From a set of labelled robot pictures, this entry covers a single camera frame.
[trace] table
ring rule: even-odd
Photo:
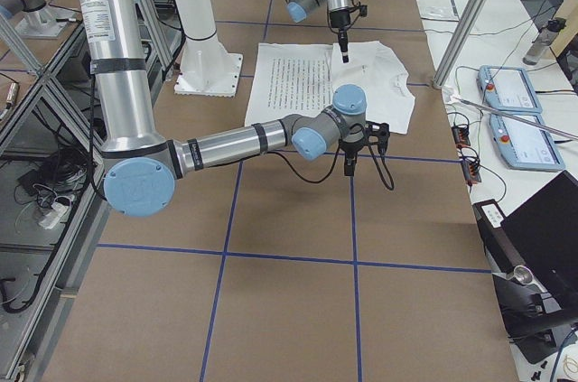
[[[462,14],[467,1],[455,0],[459,14]],[[450,33],[440,32],[452,32],[456,23],[423,20],[423,24],[427,31],[433,63],[437,66],[451,38]],[[555,63],[553,54],[548,53],[535,67],[529,67],[522,63],[522,57],[529,49],[532,40],[537,36],[537,28],[530,21],[530,15],[519,0],[487,0],[471,33],[494,33],[516,25],[519,26],[501,34],[472,35],[465,43],[455,65],[456,68],[458,66],[478,68],[484,64],[524,67],[530,70],[529,77],[536,90],[572,89],[558,65],[553,64]],[[472,102],[480,103],[481,94],[476,86],[477,72],[475,70],[461,69],[458,70],[457,77],[461,95]],[[457,88],[455,69],[446,84],[452,88]],[[578,122],[575,118],[576,113],[578,113],[578,98],[575,95],[541,95],[539,100],[544,109],[542,116],[547,125],[578,134]],[[447,109],[451,112],[454,107],[448,107]],[[480,118],[480,114],[475,108],[457,104],[455,109],[470,117],[471,121],[479,120]],[[476,126],[472,128],[471,140],[474,143],[474,147],[480,152],[481,163],[499,174],[508,186],[508,192],[504,200],[499,203],[500,207],[508,215],[550,182],[556,176],[556,173],[509,169],[501,159],[492,139],[488,119],[488,115],[481,119],[480,131],[478,131]],[[578,176],[578,149],[574,144],[559,144],[558,150],[564,158],[566,169],[574,176]],[[492,198],[497,200],[503,191],[501,182],[486,170],[482,169],[480,174],[482,183],[473,186],[471,202],[475,203]],[[567,352],[577,356],[578,347],[570,347]],[[554,363],[554,357],[548,359],[549,365],[544,370],[539,365],[530,366],[517,348],[513,348],[513,353],[516,358],[520,380],[530,379],[534,372],[538,370],[549,375],[551,366]],[[562,372],[560,372],[559,377],[564,377]]]
[[[396,190],[367,156],[317,186],[265,156],[187,176],[152,218],[112,213],[45,382],[516,380],[415,0],[361,1],[350,39],[393,48],[416,96],[388,150]],[[245,56],[238,93],[166,83],[167,137],[242,125],[259,42],[334,41],[324,14],[292,25],[282,0],[212,2]],[[286,155],[308,176],[331,163]]]

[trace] black monitor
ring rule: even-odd
[[[501,227],[560,306],[578,307],[578,180],[561,172]]]

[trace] blue joint cap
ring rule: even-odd
[[[310,127],[301,127],[291,137],[297,152],[307,161],[318,158],[327,150],[327,143],[322,135]]]
[[[174,193],[174,177],[163,163],[130,158],[115,164],[105,178],[110,205],[129,217],[148,217],[164,209]]]
[[[344,84],[335,90],[333,106],[347,116],[363,114],[368,109],[365,91],[354,84]]]
[[[296,23],[300,23],[307,17],[305,10],[293,1],[287,5],[287,12],[289,12],[289,15],[291,15],[291,18]]]
[[[4,6],[0,5],[0,14],[6,19],[12,19],[14,16],[12,12],[6,9]]]

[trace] white table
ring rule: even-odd
[[[454,0],[458,13],[462,14],[468,0]],[[546,2],[542,10],[549,7]],[[537,28],[529,21],[530,15],[519,0],[487,0],[483,10],[476,21],[471,34],[494,33],[508,27],[523,23],[519,27],[508,30],[497,35],[471,35],[465,43],[461,55],[456,63],[451,77],[446,85],[457,88],[455,69],[458,66],[470,66],[478,68],[481,65],[493,66],[513,66],[523,67],[529,72],[530,79],[536,90],[572,89],[570,83],[558,67],[552,54],[547,54],[535,67],[524,65],[522,58],[526,54],[532,40],[537,35]],[[423,20],[425,30],[436,30],[438,32],[453,32],[456,22],[443,22]],[[437,68],[443,53],[451,39],[450,33],[437,33],[427,31],[427,39],[432,54],[434,66]],[[481,103],[482,97],[476,85],[477,72],[469,69],[458,70],[458,81],[461,96],[472,102]],[[544,111],[542,117],[549,126],[562,129],[572,134],[578,134],[578,97],[576,96],[539,96],[540,103]],[[480,113],[473,107],[456,104],[457,111],[468,116],[470,120],[479,120]],[[525,172],[509,169],[500,157],[497,147],[489,129],[489,115],[485,113],[479,128],[471,128],[471,141],[476,150],[480,153],[481,164],[499,174],[508,186],[508,192],[504,200],[499,204],[508,215],[518,206],[524,203],[529,197],[535,194],[540,188],[550,182],[555,176],[555,172]],[[578,176],[578,143],[558,144],[558,149],[564,158],[566,170],[572,175]],[[480,172],[482,183],[474,185],[471,191],[471,202],[475,203],[487,199],[499,199],[503,192],[502,183],[486,170]],[[517,365],[520,380],[527,381],[535,371],[542,370],[542,380],[548,380],[555,356],[547,359],[546,369],[541,369],[539,364],[532,366],[527,363],[517,347],[512,347],[512,353]],[[573,345],[564,350],[574,359],[578,359],[578,346]],[[558,365],[557,376],[565,377],[562,371],[562,363]]]

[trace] label sticker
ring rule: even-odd
[[[89,43],[114,41],[115,29],[112,25],[110,6],[107,0],[87,1],[82,3],[84,28]]]
[[[486,204],[485,206],[482,206],[481,209],[486,214],[486,217],[488,217],[489,222],[491,223],[493,228],[501,227],[501,223],[504,220],[504,217],[499,212],[495,204]]]

